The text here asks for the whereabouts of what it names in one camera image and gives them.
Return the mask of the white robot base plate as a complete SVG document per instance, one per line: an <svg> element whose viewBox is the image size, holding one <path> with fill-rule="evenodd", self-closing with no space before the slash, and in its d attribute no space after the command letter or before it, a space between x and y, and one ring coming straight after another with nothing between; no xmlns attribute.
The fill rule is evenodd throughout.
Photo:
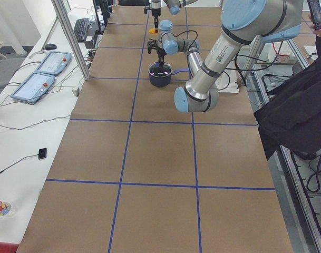
<svg viewBox="0 0 321 253"><path fill-rule="evenodd" d="M216 86L221 93L239 93L237 72L234 70L225 70L216 80Z"/></svg>

